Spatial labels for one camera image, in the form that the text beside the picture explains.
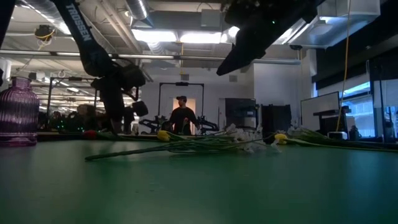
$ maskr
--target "red object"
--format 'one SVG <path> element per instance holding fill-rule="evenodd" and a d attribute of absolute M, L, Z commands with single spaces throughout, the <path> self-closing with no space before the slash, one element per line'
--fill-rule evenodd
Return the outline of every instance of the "red object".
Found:
<path fill-rule="evenodd" d="M 97 138 L 97 132 L 94 130 L 88 130 L 83 133 L 83 137 L 86 139 L 95 140 Z"/>

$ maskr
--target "yellow tulip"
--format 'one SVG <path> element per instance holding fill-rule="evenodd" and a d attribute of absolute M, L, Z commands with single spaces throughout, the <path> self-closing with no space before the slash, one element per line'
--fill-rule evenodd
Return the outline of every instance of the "yellow tulip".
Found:
<path fill-rule="evenodd" d="M 287 136 L 285 134 L 276 134 L 274 137 L 275 140 L 278 140 L 278 144 L 286 144 Z"/>
<path fill-rule="evenodd" d="M 161 140 L 161 141 L 170 141 L 170 135 L 169 135 L 169 133 L 167 132 L 167 131 L 162 131 L 162 130 L 160 130 L 158 133 L 157 133 L 157 138 L 159 139 L 159 140 Z"/>

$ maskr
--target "desk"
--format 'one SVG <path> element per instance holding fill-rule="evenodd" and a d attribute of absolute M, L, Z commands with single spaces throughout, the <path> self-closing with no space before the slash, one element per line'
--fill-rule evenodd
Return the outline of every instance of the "desk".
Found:
<path fill-rule="evenodd" d="M 285 146 L 84 160 L 159 144 L 1 148 L 0 223 L 398 223 L 397 153 Z"/>

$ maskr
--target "black shirt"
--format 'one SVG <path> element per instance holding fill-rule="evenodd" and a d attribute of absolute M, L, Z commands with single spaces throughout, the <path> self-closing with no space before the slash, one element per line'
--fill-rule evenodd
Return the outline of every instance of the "black shirt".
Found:
<path fill-rule="evenodd" d="M 183 127 L 184 119 L 187 118 L 188 122 Z M 174 124 L 174 133 L 175 134 L 185 134 L 191 135 L 191 122 L 194 125 L 198 124 L 197 118 L 195 117 L 195 113 L 190 108 L 176 108 L 173 110 L 172 115 L 170 117 L 170 122 Z"/>

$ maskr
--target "doorway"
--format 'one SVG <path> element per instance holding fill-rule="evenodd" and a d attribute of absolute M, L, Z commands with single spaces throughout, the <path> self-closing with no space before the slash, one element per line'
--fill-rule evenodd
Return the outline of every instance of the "doorway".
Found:
<path fill-rule="evenodd" d="M 197 104 L 197 101 L 196 101 L 196 99 L 194 99 L 194 98 L 187 98 L 187 108 L 190 108 L 194 113 L 195 113 L 195 116 L 196 116 L 196 114 L 197 114 L 197 112 L 196 112 L 196 104 Z M 173 99 L 173 110 L 175 109 L 175 108 L 178 108 L 179 107 L 179 105 L 178 105 L 178 100 L 177 99 Z M 195 126 L 191 123 L 191 126 L 190 126 L 190 129 L 191 129 L 191 133 L 192 134 L 195 134 Z"/>

